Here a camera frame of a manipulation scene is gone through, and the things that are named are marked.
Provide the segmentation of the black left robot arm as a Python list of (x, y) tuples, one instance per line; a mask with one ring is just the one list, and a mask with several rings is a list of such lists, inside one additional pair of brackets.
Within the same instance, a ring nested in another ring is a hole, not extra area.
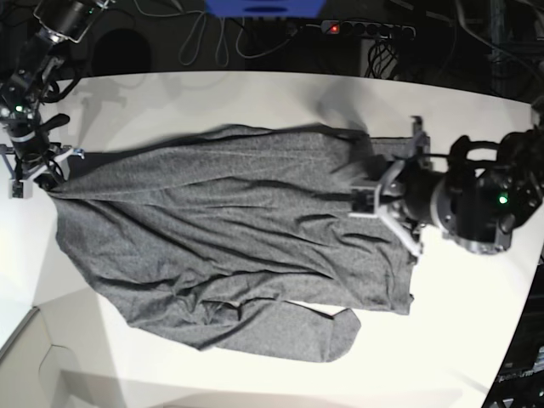
[(369, 176), (353, 183), (351, 217), (380, 220), (413, 258), (422, 255), (425, 226), (473, 254), (507, 251), (513, 232), (543, 203), (542, 98), (531, 105), (531, 122), (499, 142), (462, 135), (441, 155), (442, 173), (433, 168), (423, 120), (414, 116), (402, 155), (377, 156)]

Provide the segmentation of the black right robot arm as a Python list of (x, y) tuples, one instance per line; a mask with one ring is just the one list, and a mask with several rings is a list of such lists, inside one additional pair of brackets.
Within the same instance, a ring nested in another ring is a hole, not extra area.
[(11, 143), (1, 146), (1, 157), (10, 175), (11, 198), (30, 197), (34, 182), (46, 187), (63, 183), (61, 162), (69, 156), (84, 157), (81, 149), (49, 140), (50, 132), (68, 124), (70, 117), (59, 113), (44, 121), (39, 109), (61, 101), (82, 77), (77, 73), (65, 90), (59, 90), (54, 75), (65, 59), (55, 55), (54, 48), (79, 43), (110, 4), (41, 1), (34, 9), (41, 28), (25, 43), (14, 72), (1, 84), (1, 126)]

